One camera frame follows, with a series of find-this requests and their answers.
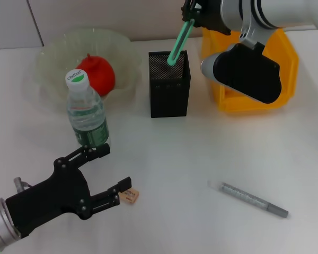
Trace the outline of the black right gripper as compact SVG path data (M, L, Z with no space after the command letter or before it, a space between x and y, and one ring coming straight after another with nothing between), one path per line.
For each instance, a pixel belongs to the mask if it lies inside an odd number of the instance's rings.
M225 25L220 13L221 0L185 0L181 7L182 20L194 20L193 26L196 28L203 27L211 31L217 31L222 34L230 34L231 30Z

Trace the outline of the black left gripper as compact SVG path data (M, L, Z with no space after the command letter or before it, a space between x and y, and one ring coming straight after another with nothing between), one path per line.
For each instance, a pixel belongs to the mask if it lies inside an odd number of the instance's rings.
M82 146L64 157L63 164L55 162L54 172L48 179L7 198L8 211L21 237L27 237L34 229L65 213L87 220L92 214L118 206L119 193L132 187L130 177L90 196L87 181L79 170L87 162L109 153L107 143L97 148Z

